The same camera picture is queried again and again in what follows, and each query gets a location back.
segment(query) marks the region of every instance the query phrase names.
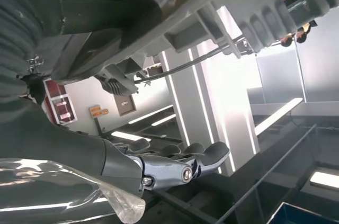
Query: metal beam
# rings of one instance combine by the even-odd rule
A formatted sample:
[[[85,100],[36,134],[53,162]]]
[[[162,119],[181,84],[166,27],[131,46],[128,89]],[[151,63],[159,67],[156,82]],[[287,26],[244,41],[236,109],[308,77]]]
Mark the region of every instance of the metal beam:
[[[221,218],[215,222],[215,224],[220,224],[223,223],[224,220],[227,219],[230,215],[231,215],[233,211],[235,211],[238,206],[239,206],[241,203],[242,203],[244,200],[245,200],[247,197],[251,195],[253,191],[256,190],[257,187],[258,187],[261,182],[265,180],[269,174],[275,170],[276,167],[278,167],[279,164],[281,164],[283,160],[285,160],[287,156],[288,156],[290,153],[291,153],[293,150],[294,150],[297,146],[300,145],[301,142],[305,140],[305,138],[307,138],[307,136],[311,133],[313,130],[316,128],[316,124],[312,126],[310,129],[309,129],[307,133],[305,133],[303,137],[299,139],[297,143],[295,143],[294,146],[292,146],[291,149],[289,149],[287,153],[285,153],[284,156],[282,156],[281,159],[279,159],[278,162],[276,162],[274,166],[273,166],[271,169],[270,169],[268,172],[264,174],[262,178],[260,178],[259,181],[253,185],[251,189],[249,189],[248,192],[246,192],[245,195],[243,195],[239,200],[236,201],[233,207],[230,208],[228,211],[227,211],[225,214],[223,214]]]
[[[215,218],[202,212],[197,208],[194,208],[189,203],[180,200],[165,191],[152,191],[152,193],[169,205],[171,205],[172,207],[177,209],[178,211],[180,211],[200,223],[214,224],[217,221]]]

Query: metal frame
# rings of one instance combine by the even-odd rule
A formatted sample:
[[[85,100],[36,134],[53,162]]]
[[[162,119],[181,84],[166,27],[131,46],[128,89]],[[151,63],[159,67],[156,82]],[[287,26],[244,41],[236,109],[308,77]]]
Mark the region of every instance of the metal frame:
[[[249,189],[248,192],[246,192],[245,194],[244,194],[242,197],[241,197],[240,199],[239,199],[238,201],[236,201],[236,203],[234,203],[231,208],[230,208],[228,211],[227,211],[225,214],[223,214],[222,217],[220,217],[218,220],[216,220],[211,216],[209,216],[208,214],[205,214],[204,212],[202,212],[201,210],[194,208],[191,205],[190,205],[189,203],[186,202],[183,202],[182,200],[177,199],[173,195],[171,195],[168,192],[165,191],[153,191],[152,193],[154,194],[155,196],[157,196],[166,203],[168,203],[176,209],[177,209],[178,211],[183,212],[184,214],[186,214],[188,216],[190,216],[192,218],[194,218],[196,220],[199,220],[202,221],[203,223],[215,223],[215,224],[221,224],[223,223],[223,221],[225,221],[226,219],[227,219],[228,217],[230,217],[232,213],[235,212],[239,205],[241,205],[243,201],[245,201],[245,199],[247,199],[248,196],[250,196],[251,193],[254,192],[255,193],[255,197],[256,200],[259,206],[259,211],[260,211],[260,216],[260,219],[262,220],[262,223],[266,223],[265,222],[265,218],[263,216],[263,213],[262,211],[261,208],[261,204],[260,202],[260,198],[259,195],[257,193],[257,188],[261,184],[263,181],[264,181],[269,174],[270,174],[271,172],[273,172],[274,169],[276,169],[276,167],[278,167],[279,164],[281,164],[282,161],[284,161],[286,157],[288,157],[288,155],[290,155],[292,151],[294,151],[296,147],[299,146],[300,143],[305,141],[305,139],[309,138],[309,135],[313,132],[315,131],[316,133],[316,138],[316,140],[318,140],[319,137],[319,133],[318,133],[318,127],[316,124],[314,124],[313,126],[310,127],[309,130],[307,130],[303,137],[301,137],[300,139],[299,139],[297,142],[296,142],[295,144],[294,144],[292,147],[291,147],[287,153],[285,153],[285,155],[283,155],[282,158],[280,158],[278,162],[276,162],[274,166],[273,166],[271,169],[270,169],[269,171],[267,171],[267,173],[265,173],[263,176],[262,176],[260,180],[258,180],[257,183],[255,183],[254,185],[253,185],[251,189]]]
[[[116,51],[116,43],[112,41],[95,53],[94,58],[88,61],[69,75],[69,80],[79,80],[97,74],[110,64],[118,64],[132,56],[157,55],[168,48],[188,49],[194,46],[202,38],[214,39],[211,29],[220,32],[223,25],[220,19],[213,18],[213,13],[208,13],[211,7],[217,10],[226,5],[240,30],[255,51],[268,47],[288,33],[295,32],[297,27],[304,22],[309,22],[318,16],[325,15],[330,8],[337,7],[339,0],[304,0],[315,6],[315,14],[304,13],[304,3],[292,4],[287,8],[282,0],[187,0],[178,4],[178,9],[171,14],[165,21],[156,26],[151,31],[129,44],[128,47]],[[171,42],[171,36],[174,36],[181,46]],[[216,44],[222,44],[229,38],[222,38]],[[233,53],[239,53],[233,47]]]

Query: transparent plastic sheet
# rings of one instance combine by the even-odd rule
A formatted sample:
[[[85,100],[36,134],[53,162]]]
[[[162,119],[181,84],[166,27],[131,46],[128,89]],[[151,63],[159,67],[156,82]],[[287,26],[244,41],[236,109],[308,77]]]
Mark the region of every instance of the transparent plastic sheet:
[[[65,165],[0,159],[0,223],[75,223],[116,214],[136,223],[145,201]]]

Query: white panel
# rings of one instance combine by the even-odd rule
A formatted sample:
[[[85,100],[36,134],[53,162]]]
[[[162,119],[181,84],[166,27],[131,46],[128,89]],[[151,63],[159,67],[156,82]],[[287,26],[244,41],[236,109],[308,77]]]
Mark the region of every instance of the white panel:
[[[94,105],[100,105],[102,109],[109,110],[109,114],[99,117],[98,120],[103,131],[110,131],[172,104],[165,78],[153,81],[150,86],[140,84],[137,87],[139,93],[133,94],[137,110],[120,117],[114,96],[103,90],[101,84],[94,77],[66,85],[78,116],[77,122],[69,124],[69,127],[72,131],[79,130],[97,135],[95,123],[88,111],[89,107]]]

